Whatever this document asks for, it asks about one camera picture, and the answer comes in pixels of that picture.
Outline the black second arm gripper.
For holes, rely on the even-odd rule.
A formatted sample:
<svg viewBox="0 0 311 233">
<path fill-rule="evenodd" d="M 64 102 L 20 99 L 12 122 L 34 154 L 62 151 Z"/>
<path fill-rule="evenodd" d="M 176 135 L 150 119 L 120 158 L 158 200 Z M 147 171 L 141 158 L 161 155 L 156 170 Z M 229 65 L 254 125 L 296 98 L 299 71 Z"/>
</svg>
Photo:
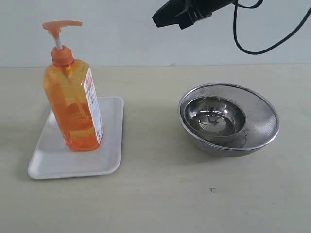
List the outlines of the black second arm gripper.
<svg viewBox="0 0 311 233">
<path fill-rule="evenodd" d="M 169 0 L 154 13 L 152 20 L 157 27 L 178 24 L 183 30 L 233 2 L 234 0 Z"/>
</svg>

